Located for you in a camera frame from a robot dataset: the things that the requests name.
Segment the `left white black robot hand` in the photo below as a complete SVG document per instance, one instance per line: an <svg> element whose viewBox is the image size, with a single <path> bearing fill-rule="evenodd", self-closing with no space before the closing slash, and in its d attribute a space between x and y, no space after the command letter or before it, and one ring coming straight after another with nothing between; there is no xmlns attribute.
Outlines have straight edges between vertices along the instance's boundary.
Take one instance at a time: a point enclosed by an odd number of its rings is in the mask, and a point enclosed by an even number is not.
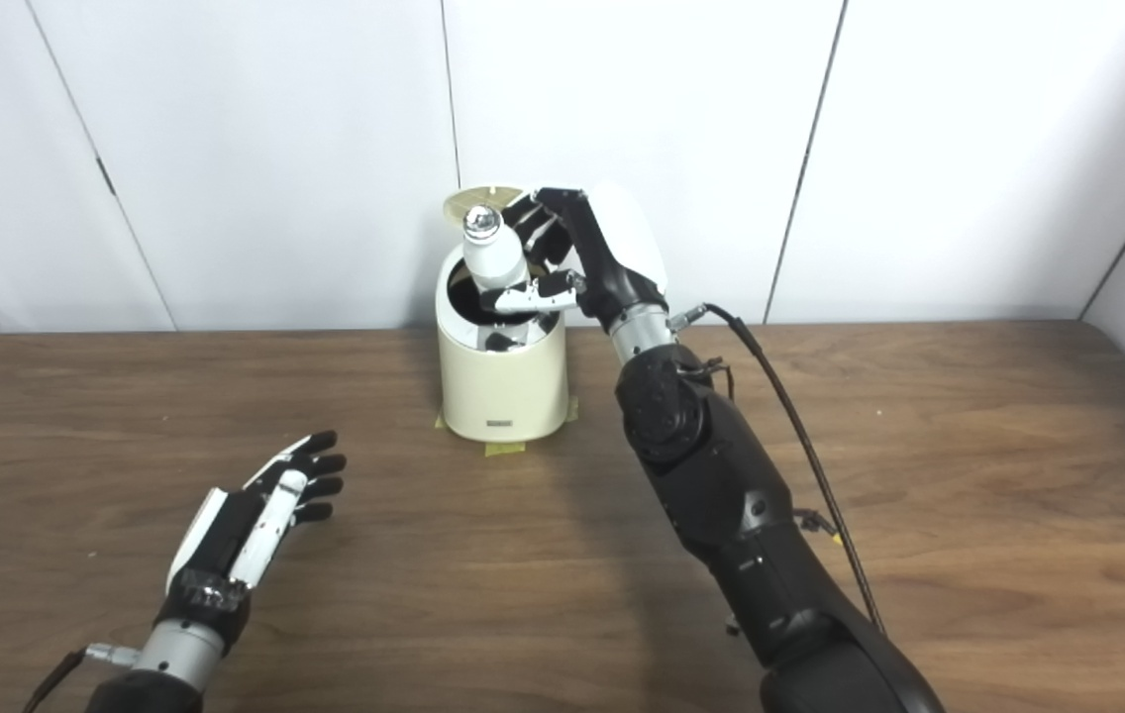
<svg viewBox="0 0 1125 713"><path fill-rule="evenodd" d="M333 430L305 435L237 490L208 491L177 548L155 622L209 629L228 655L285 538L333 515L346 468L346 458L333 452L336 443Z"/></svg>

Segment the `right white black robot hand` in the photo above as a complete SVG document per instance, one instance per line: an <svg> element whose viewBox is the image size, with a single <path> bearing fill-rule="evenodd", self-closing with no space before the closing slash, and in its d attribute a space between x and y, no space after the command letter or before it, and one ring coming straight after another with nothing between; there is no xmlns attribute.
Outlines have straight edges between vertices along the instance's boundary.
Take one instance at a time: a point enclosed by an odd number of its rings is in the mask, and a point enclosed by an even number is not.
<svg viewBox="0 0 1125 713"><path fill-rule="evenodd" d="M665 312L666 271L648 218L621 186L539 188L500 213L526 267L505 287L484 288L482 312L579 310L612 335L639 307Z"/></svg>

